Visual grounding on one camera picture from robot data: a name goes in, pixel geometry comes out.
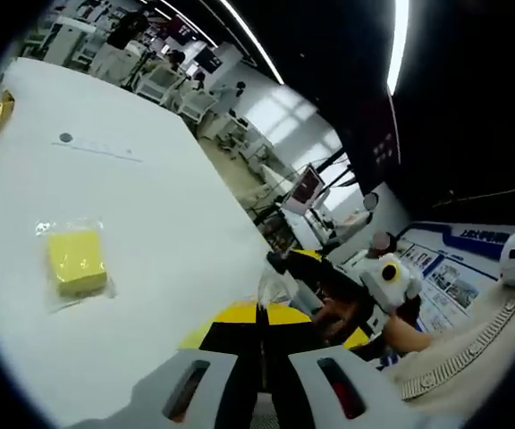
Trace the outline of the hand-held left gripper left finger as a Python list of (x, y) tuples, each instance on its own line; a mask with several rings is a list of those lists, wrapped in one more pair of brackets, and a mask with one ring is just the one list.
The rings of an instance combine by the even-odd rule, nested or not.
[(127, 405), (74, 428), (249, 428), (260, 385), (257, 309), (229, 307), (196, 348), (139, 380)]

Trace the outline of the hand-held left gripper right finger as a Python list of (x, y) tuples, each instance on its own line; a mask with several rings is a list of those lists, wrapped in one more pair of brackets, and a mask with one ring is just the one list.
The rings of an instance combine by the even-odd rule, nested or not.
[(342, 345), (327, 347), (292, 307), (261, 312), (266, 387), (281, 428), (451, 428), (425, 416), (386, 377)]

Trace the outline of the person's right hand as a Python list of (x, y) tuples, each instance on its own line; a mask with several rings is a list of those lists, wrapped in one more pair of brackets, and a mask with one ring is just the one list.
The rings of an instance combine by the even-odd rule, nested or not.
[(330, 346), (343, 344), (373, 314), (374, 302), (365, 292), (349, 296), (323, 294), (323, 306), (312, 322)]

